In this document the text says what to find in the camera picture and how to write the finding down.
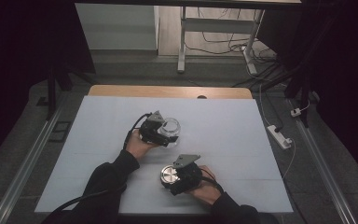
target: glass jar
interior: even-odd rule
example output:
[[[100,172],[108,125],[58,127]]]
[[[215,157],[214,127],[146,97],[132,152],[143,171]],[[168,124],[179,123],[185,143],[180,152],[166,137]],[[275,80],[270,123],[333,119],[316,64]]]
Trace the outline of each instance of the glass jar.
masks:
[[[159,131],[161,134],[163,134],[167,137],[175,137],[175,136],[179,137],[180,129],[181,129],[180,124],[177,119],[166,118],[164,120],[164,123],[162,124],[161,128],[159,128]],[[178,144],[179,144],[179,138],[176,139],[175,142],[169,143],[166,146],[166,148],[176,147]]]

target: gray floor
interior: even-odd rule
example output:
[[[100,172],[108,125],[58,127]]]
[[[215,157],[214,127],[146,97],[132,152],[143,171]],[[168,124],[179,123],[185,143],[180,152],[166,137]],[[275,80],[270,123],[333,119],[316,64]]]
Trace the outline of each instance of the gray floor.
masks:
[[[186,61],[186,72],[182,75],[176,73],[177,59],[171,57],[147,54],[112,55],[95,51],[93,59],[97,75],[92,77],[103,84],[230,87],[249,78],[242,58],[189,58]],[[257,68],[262,70],[266,66],[267,64],[259,64]],[[84,80],[76,76],[71,76],[71,79],[75,86],[68,92],[69,98],[58,121],[72,122],[83,96],[90,89],[90,84]],[[262,94],[261,98],[267,121],[279,125],[279,115],[284,124],[282,133],[296,141],[296,155],[285,178],[295,212],[277,214],[276,217],[281,223],[305,223],[300,214],[308,223],[342,223],[299,133],[296,120],[289,114],[291,107],[287,99],[283,97],[283,89],[283,85],[278,85],[268,91],[271,103],[266,94]],[[36,106],[36,103],[40,97],[46,96],[46,81],[31,88],[28,105],[0,148],[0,201],[23,158],[45,124],[47,108]],[[253,96],[261,106],[258,92],[254,92]],[[297,105],[298,101],[293,99],[292,104]],[[310,130],[358,221],[358,165],[320,119],[315,110],[316,104],[317,101],[314,99],[310,104]],[[50,139],[56,138],[60,136],[57,134],[50,136]],[[285,173],[293,157],[294,149],[283,151],[272,138],[269,140],[281,172]],[[7,223],[39,223],[46,216],[35,214],[33,211],[48,181],[49,174],[54,168],[55,161],[60,155],[62,146],[63,143],[47,142]]]

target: metal frame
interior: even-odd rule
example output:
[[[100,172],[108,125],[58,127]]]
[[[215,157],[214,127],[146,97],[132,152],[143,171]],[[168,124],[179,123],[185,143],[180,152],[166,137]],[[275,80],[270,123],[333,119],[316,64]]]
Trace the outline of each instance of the metal frame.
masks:
[[[186,7],[181,7],[181,35],[178,55],[178,73],[185,72],[186,61],[186,32],[232,33],[250,35],[246,48],[243,49],[246,65],[251,75],[257,74],[250,52],[255,42],[255,37],[260,26],[264,10],[260,10],[254,21],[216,20],[187,18]]]
[[[287,100],[288,107],[294,108],[292,102]],[[309,128],[306,128],[304,123],[300,119],[296,120],[297,128],[299,129],[307,148],[310,152],[310,155],[315,162],[315,166],[318,169],[321,178],[326,186],[334,205],[338,211],[339,216],[341,217],[342,223],[344,224],[356,224],[356,218],[348,205],[347,200],[345,199],[344,194],[342,193],[341,188],[339,187],[336,179],[333,177],[333,174],[330,171],[327,162],[324,160],[324,156],[316,144],[315,139],[313,138],[312,133]]]
[[[28,152],[27,156],[22,162],[22,165],[19,171],[14,176],[11,181],[4,197],[0,202],[0,223],[6,223],[11,211],[13,210],[17,200],[19,199],[21,192],[30,176],[31,172],[36,165],[37,159],[40,156],[46,142],[48,141],[48,137],[51,133],[51,130],[54,128],[55,123],[58,120],[62,112],[62,108],[68,98],[69,92],[62,92],[61,97],[59,99],[59,105],[55,113],[52,115],[49,121],[46,121],[43,126],[42,131],[37,136],[33,146]]]

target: electrical outlet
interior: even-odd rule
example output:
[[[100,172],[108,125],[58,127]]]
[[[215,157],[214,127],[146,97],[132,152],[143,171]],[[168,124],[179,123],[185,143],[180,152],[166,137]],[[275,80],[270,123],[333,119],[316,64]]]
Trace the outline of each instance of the electrical outlet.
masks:
[[[270,125],[267,127],[269,133],[275,138],[275,141],[279,144],[282,149],[287,149],[291,147],[292,140],[290,138],[284,138],[281,132],[275,133],[275,125]]]

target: black sleeve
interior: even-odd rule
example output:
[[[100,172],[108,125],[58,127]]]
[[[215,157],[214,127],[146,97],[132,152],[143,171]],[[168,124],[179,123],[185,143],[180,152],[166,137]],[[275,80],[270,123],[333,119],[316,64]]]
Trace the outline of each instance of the black sleeve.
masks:
[[[258,212],[254,207],[249,205],[239,206],[226,192],[212,205],[212,216],[218,219],[218,223],[260,223]]]
[[[104,190],[112,192],[78,203],[54,223],[117,223],[120,197],[127,177],[138,168],[139,163],[130,152],[121,150],[113,163],[106,162],[94,170],[83,196]]]

